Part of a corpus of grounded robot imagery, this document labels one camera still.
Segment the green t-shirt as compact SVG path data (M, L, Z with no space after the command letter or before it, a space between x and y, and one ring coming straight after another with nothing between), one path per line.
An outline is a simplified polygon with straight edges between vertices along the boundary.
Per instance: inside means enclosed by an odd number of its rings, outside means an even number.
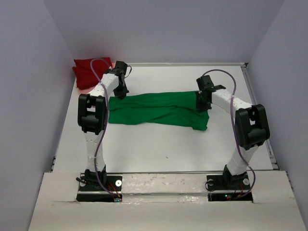
M109 100L110 124L139 125L156 123L205 131L208 112L196 109L196 92L161 92Z

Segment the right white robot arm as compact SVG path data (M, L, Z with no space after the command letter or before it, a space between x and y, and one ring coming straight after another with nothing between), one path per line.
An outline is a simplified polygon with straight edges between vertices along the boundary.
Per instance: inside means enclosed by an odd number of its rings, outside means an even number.
M265 107L252 105L226 90L222 85L214 85L209 75L196 80L199 90L196 92L196 109L205 112L216 105L231 116L231 125L236 148L225 165L221 175L208 180L211 190L234 189L247 180L247 167L259 146L270 137L270 129Z

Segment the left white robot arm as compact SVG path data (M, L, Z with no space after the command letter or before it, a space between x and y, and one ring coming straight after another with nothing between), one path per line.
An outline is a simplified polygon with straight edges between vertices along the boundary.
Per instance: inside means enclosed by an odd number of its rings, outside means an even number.
M87 150L87 167L81 182L96 190L106 191L107 173L102 141L109 119L109 99L114 94L122 100L129 93L125 83L129 65L116 61L113 68L108 68L99 77L93 67L93 63L98 60L90 62L90 69L98 84L90 92L79 95L77 123L83 131Z

